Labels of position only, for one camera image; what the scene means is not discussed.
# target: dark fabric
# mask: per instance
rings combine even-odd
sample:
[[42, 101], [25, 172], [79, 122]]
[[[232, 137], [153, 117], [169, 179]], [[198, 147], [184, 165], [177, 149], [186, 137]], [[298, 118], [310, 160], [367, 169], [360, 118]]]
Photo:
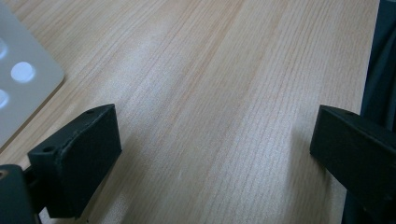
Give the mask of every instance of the dark fabric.
[[[361, 115], [396, 131], [396, 3], [388, 0], [381, 0], [379, 5]], [[342, 223], [377, 222], [348, 192]]]

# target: white circle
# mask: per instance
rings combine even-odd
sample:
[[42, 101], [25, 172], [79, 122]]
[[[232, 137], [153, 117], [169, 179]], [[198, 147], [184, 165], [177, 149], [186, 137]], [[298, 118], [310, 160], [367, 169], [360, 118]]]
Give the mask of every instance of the white circle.
[[7, 45], [4, 43], [3, 39], [0, 38], [0, 59], [4, 58], [7, 54]]
[[17, 82], [26, 83], [35, 76], [35, 69], [29, 63], [17, 63], [11, 69], [11, 76]]
[[0, 90], [0, 109], [5, 107], [8, 104], [8, 94]]

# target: wood grain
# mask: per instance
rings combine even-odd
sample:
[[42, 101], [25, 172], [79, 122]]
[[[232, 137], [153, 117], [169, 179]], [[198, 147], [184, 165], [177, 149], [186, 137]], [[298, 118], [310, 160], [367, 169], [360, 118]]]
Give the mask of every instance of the wood grain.
[[65, 81], [0, 155], [114, 103], [122, 155], [74, 220], [340, 223], [345, 189], [309, 155], [320, 104], [359, 112], [378, 1], [6, 3]]

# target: light wood surface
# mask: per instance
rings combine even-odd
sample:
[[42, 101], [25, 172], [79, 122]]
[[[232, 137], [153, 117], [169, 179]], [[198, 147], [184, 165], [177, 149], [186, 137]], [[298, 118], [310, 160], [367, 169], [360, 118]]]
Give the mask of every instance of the light wood surface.
[[117, 108], [123, 152], [77, 223], [340, 223], [309, 144], [320, 104], [360, 111], [377, 0], [6, 3], [65, 80], [0, 163]]

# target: round hole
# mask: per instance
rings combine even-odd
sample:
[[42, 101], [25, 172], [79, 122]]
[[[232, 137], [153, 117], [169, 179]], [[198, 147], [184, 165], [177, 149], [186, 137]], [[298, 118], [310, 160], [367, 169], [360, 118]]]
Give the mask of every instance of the round hole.
[[8, 175], [8, 171], [7, 170], [0, 170], [0, 179], [3, 179], [7, 175]]
[[4, 41], [0, 38], [0, 59], [4, 58], [7, 54], [7, 45]]
[[0, 109], [7, 105], [8, 99], [8, 94], [5, 91], [0, 90]]
[[55, 147], [44, 147], [43, 152], [51, 152], [55, 149]]
[[26, 83], [35, 77], [35, 69], [29, 63], [17, 63], [11, 69], [11, 76], [17, 82]]

